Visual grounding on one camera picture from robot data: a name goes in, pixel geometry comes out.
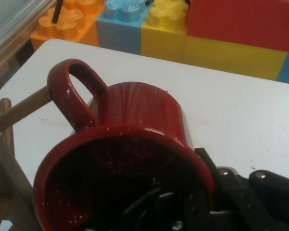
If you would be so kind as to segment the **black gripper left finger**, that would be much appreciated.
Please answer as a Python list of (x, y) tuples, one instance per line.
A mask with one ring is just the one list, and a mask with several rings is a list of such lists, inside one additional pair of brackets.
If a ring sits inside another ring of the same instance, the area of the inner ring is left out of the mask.
[(124, 231), (211, 231), (205, 191), (152, 179), (150, 190), (122, 212)]

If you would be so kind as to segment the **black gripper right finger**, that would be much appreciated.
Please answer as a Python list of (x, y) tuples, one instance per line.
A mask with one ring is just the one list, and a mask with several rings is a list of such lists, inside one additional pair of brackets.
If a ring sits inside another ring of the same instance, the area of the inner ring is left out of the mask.
[(216, 185), (217, 208), (202, 209), (210, 231), (289, 231), (289, 178), (255, 170), (245, 178), (231, 167), (217, 167), (204, 148), (195, 148)]

